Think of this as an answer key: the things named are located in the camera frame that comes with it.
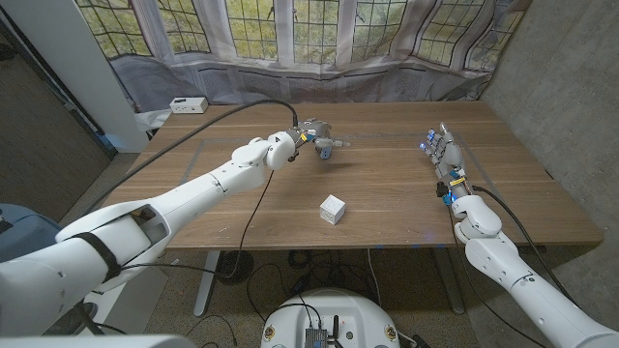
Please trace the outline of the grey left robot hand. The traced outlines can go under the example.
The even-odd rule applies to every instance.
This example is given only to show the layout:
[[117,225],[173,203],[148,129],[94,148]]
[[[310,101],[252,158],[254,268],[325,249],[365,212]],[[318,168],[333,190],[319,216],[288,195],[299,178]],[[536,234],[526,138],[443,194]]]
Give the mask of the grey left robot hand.
[[334,147],[350,145],[349,142],[332,138],[330,135],[331,128],[330,124],[312,118],[300,122],[296,127],[289,129],[287,133],[293,139],[295,150],[293,155],[288,158],[288,161],[294,161],[299,155],[299,148],[306,143],[312,143],[316,153],[323,160],[327,160],[331,156]]

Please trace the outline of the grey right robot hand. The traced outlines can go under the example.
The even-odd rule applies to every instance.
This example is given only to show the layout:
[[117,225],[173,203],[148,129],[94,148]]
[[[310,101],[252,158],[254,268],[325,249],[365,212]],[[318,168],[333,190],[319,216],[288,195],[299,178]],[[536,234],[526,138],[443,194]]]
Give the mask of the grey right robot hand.
[[438,179],[459,179],[465,176],[465,162],[453,134],[441,122],[438,130],[430,129],[427,140],[420,149],[429,157],[435,167]]

